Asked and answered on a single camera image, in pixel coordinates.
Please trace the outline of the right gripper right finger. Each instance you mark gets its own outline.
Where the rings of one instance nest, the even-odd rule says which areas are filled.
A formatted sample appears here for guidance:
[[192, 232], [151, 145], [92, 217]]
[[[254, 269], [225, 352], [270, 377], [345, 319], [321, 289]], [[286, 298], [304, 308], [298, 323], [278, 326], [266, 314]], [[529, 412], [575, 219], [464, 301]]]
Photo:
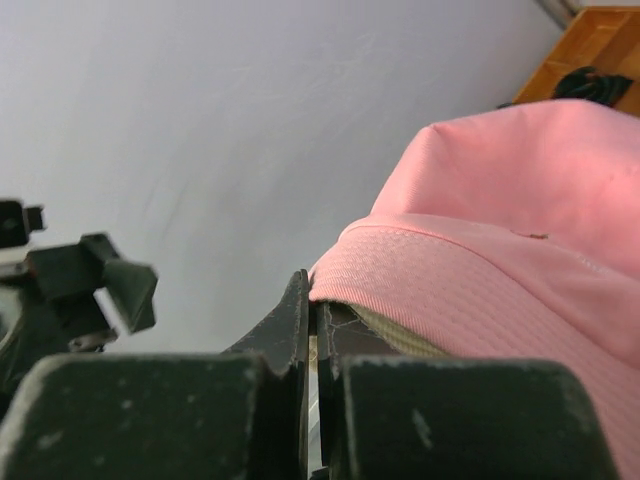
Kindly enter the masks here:
[[349, 306], [315, 302], [319, 423], [322, 464], [334, 470], [339, 459], [344, 414], [341, 362], [345, 356], [398, 355], [380, 335], [369, 328]]

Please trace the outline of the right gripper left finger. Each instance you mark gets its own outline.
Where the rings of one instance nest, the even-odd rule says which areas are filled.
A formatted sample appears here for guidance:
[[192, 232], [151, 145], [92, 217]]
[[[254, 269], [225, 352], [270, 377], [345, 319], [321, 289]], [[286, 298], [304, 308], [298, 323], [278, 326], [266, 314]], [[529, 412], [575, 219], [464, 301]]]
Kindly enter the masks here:
[[300, 270], [221, 357], [221, 479], [307, 477], [309, 327], [308, 274]]

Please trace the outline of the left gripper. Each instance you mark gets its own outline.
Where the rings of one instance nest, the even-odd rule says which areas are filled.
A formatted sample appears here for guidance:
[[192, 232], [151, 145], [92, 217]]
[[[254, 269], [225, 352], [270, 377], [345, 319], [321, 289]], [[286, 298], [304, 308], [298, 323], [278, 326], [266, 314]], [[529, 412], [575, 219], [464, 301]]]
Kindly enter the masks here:
[[1, 201], [1, 393], [13, 395], [29, 370], [58, 353], [98, 353], [118, 339], [94, 293], [105, 288], [129, 334], [156, 324], [155, 270], [123, 259], [104, 261], [92, 240], [116, 256], [102, 234], [36, 249], [43, 208]]

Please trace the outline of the pink bucket hat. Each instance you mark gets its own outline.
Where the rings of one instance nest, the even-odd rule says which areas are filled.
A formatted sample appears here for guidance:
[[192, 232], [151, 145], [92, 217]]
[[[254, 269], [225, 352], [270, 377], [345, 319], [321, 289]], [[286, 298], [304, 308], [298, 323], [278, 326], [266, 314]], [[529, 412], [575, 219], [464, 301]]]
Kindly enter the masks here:
[[593, 399], [639, 475], [639, 121], [551, 100], [423, 128], [371, 212], [313, 266], [449, 357], [544, 358]]

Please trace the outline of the wooden compartment tray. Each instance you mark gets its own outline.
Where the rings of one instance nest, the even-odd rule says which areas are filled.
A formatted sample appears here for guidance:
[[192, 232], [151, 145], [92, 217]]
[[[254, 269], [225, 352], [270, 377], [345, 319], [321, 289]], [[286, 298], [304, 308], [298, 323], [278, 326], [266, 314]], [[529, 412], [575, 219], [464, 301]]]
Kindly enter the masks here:
[[639, 115], [639, 8], [592, 6], [580, 11], [513, 102], [549, 99], [560, 80], [580, 67], [632, 80], [614, 108]]

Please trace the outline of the beige bucket hat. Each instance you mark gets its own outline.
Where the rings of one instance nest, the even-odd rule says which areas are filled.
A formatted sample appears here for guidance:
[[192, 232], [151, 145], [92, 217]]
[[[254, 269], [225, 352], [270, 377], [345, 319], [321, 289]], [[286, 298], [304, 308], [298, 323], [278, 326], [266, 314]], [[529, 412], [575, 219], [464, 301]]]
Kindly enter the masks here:
[[359, 305], [316, 303], [316, 332], [309, 340], [309, 364], [313, 373], [320, 362], [321, 329], [325, 328], [331, 354], [408, 355], [422, 358], [449, 357], [429, 340], [391, 319]]

